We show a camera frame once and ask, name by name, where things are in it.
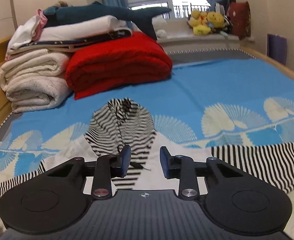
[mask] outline red blanket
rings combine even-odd
[[[75,99],[121,85],[160,81],[170,75],[172,61],[156,41],[140,32],[77,51],[66,69]]]

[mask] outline teal plush toy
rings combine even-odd
[[[139,10],[130,10],[128,8],[114,7],[94,2],[85,6],[58,7],[51,6],[43,11],[48,22],[45,27],[75,24],[105,15],[112,15],[118,20],[132,21],[146,35],[157,40],[152,18],[158,15],[168,13],[171,9],[167,7],[151,7]]]

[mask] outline cream folded quilt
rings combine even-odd
[[[0,87],[7,91],[8,84],[14,78],[27,73],[42,76],[57,76],[65,71],[71,55],[38,49],[7,61],[0,67]]]
[[[6,97],[13,112],[21,113],[57,107],[70,93],[64,73],[54,77],[27,73],[10,81]]]

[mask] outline blue bed sheet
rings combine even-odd
[[[71,96],[59,108],[24,113],[0,143],[0,172],[34,171],[85,133],[93,112],[112,98],[147,108],[156,129],[185,147],[294,141],[294,82],[260,60],[213,60],[176,65],[162,82]]]

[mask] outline red cushion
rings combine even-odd
[[[141,32],[77,51],[66,68],[66,81],[75,99],[121,85],[167,78],[172,61],[161,46]]]
[[[232,2],[228,16],[233,24],[232,34],[243,39],[251,36],[251,9],[248,2]]]

